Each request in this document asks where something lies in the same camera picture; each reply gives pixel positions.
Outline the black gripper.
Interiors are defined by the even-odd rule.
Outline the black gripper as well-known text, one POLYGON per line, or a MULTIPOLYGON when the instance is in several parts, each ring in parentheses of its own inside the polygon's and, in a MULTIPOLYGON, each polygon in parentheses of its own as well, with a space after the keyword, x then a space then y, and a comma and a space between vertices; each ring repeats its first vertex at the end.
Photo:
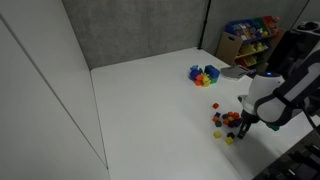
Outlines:
POLYGON ((259 121, 259 118, 256 115, 252 115, 246 111, 241 113, 242 125, 239 129, 239 133, 237 135, 238 138, 243 139, 246 133, 249 131, 250 126, 259 121))

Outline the robot arm white and black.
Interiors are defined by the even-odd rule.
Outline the robot arm white and black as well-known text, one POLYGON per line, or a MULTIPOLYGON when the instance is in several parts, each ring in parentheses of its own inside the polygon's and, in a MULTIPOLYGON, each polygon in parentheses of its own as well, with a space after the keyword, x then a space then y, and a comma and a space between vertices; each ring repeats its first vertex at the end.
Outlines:
POLYGON ((277 130, 299 113, 309 115, 309 98, 320 89, 319 23, 304 22, 280 32, 281 40, 270 56, 271 66, 256 74, 242 105, 238 137, 259 121, 277 130))

